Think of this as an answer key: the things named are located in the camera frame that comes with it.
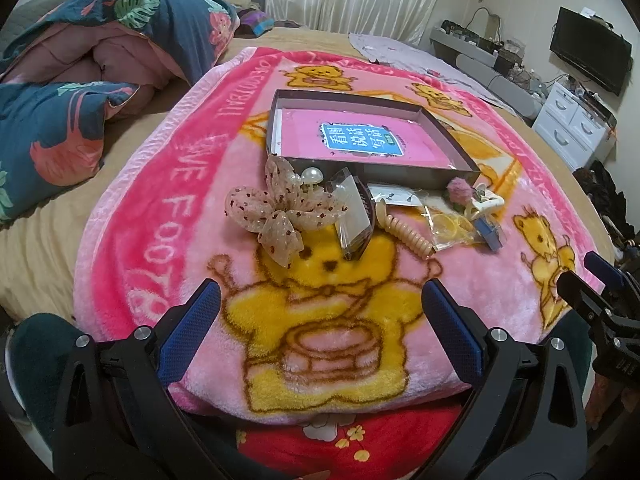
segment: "pink blanket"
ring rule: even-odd
[[[427,262],[376,230],[357,262],[333,228],[303,234],[290,269],[225,217],[235,186],[264,188],[274,90],[354,92],[420,104],[451,131],[506,199],[497,254],[455,247]],[[421,217],[396,211],[424,229]],[[562,316],[555,280],[588,231],[544,164],[492,108],[428,76],[321,52],[246,48],[210,70],[131,157],[95,207],[76,265],[79,326],[99,340],[153,325],[206,277],[222,314],[170,391],[178,404],[266,423],[374,412],[449,396],[457,378],[420,305],[439,277],[488,327],[538,342]]]

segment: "pearl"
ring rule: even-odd
[[[318,168],[306,168],[301,177],[302,184],[320,184],[324,180],[324,175]]]

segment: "blue floral comforter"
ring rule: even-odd
[[[239,20],[224,0],[69,0],[0,60],[0,221],[93,176],[104,121],[218,60]]]

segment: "blue label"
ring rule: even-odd
[[[370,124],[320,124],[324,143],[330,150],[402,156],[402,148],[386,128]]]

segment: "tan bed sheet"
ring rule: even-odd
[[[319,50],[363,59],[345,34],[276,28],[255,40],[233,39],[220,62],[228,61],[246,46]],[[92,209],[131,154],[187,90],[184,82],[173,81],[139,117],[108,124],[104,166],[95,177],[0,230],[0,304],[12,317],[24,319],[37,312],[51,312],[72,319],[76,254]],[[498,113],[549,167],[593,235],[600,254],[613,261],[604,226],[562,160],[522,120],[504,110]]]

